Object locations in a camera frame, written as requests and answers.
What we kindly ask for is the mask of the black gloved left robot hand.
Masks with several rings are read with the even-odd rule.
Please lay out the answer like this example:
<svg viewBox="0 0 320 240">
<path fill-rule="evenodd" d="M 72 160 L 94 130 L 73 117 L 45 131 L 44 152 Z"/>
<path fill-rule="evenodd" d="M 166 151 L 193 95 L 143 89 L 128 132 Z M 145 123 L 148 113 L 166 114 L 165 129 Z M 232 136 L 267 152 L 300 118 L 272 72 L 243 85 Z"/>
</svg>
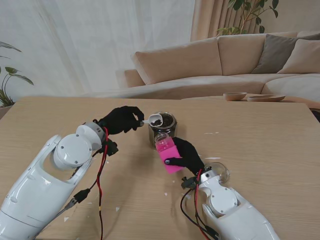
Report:
<svg viewBox="0 0 320 240">
<path fill-rule="evenodd" d="M 98 121 L 98 125 L 106 128 L 109 135 L 136 131 L 145 119 L 144 113 L 137 106 L 122 106 L 113 109 Z"/>
</svg>

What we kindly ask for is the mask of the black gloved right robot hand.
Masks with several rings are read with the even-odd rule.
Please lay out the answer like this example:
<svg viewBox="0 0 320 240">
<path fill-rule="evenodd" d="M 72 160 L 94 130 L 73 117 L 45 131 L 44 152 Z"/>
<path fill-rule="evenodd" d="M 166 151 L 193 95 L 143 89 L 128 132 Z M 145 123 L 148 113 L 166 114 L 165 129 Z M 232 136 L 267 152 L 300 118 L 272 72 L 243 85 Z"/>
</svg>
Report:
<svg viewBox="0 0 320 240">
<path fill-rule="evenodd" d="M 164 164 L 167 166 L 185 167 L 197 176 L 199 171 L 204 169 L 205 165 L 195 147 L 190 142 L 179 137 L 174 137 L 172 140 L 177 147 L 180 157 L 167 158 Z"/>
</svg>

